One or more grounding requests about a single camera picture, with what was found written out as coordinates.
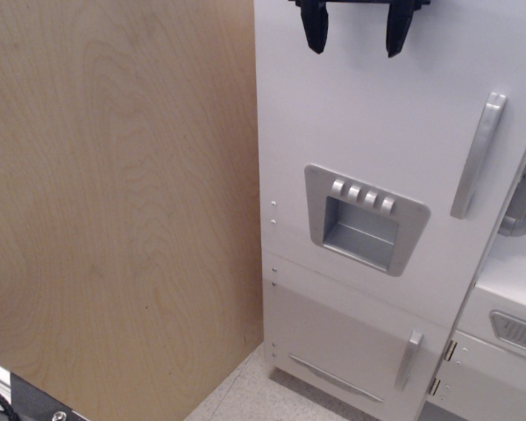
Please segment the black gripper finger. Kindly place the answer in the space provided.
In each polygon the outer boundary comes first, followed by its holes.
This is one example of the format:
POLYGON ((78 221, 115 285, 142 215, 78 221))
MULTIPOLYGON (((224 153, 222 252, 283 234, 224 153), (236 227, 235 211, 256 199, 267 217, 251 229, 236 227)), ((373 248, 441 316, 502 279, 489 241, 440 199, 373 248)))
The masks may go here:
POLYGON ((329 30, 329 14, 327 2, 322 0, 296 0, 300 8, 302 25, 309 48, 316 54, 321 54, 327 42, 329 30))
POLYGON ((412 22, 412 1, 393 0, 387 15, 386 49, 389 58, 399 54, 412 22))

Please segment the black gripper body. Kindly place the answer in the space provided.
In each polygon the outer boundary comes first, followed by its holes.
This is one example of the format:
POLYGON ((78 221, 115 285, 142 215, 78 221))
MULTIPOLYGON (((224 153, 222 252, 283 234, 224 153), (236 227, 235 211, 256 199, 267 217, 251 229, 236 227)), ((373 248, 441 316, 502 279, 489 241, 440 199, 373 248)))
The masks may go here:
POLYGON ((349 3, 349 4, 392 4, 393 2, 407 2, 414 6, 429 5, 431 0, 411 0, 411 1, 394 1, 394 0, 323 0, 319 2, 328 3, 349 3))

